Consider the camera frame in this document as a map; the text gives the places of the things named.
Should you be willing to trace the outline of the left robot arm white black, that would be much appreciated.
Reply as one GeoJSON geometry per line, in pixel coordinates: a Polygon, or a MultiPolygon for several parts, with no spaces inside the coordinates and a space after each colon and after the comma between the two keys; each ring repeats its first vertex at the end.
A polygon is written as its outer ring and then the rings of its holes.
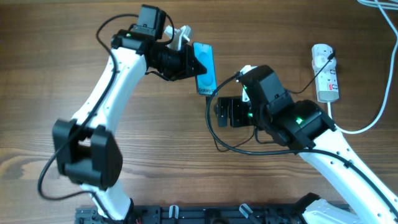
{"type": "Polygon", "coordinates": [[[134,202],[119,181],[123,156],[114,134],[129,97],[149,72],[177,81],[205,74],[209,69],[198,60],[190,44],[192,30],[182,26],[164,34],[153,30],[120,30],[110,48],[108,64],[85,104],[71,120],[57,120],[52,136],[58,171],[90,194],[102,219],[108,223],[133,223],[134,202]]]}

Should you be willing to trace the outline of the smartphone with blue screen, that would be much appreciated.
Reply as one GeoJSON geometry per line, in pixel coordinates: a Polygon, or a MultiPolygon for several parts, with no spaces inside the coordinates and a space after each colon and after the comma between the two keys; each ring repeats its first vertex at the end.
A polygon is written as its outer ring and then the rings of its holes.
{"type": "Polygon", "coordinates": [[[197,93],[199,95],[211,95],[217,87],[213,47],[194,42],[193,48],[196,59],[206,68],[206,73],[196,76],[197,93]]]}

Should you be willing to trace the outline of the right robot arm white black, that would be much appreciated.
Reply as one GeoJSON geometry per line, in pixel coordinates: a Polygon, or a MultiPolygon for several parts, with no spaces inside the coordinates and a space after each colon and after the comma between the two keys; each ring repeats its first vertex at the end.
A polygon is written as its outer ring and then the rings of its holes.
{"type": "Polygon", "coordinates": [[[363,223],[397,223],[397,196],[350,147],[335,122],[311,100],[294,101],[267,65],[237,72],[249,98],[249,123],[314,167],[363,223]]]}

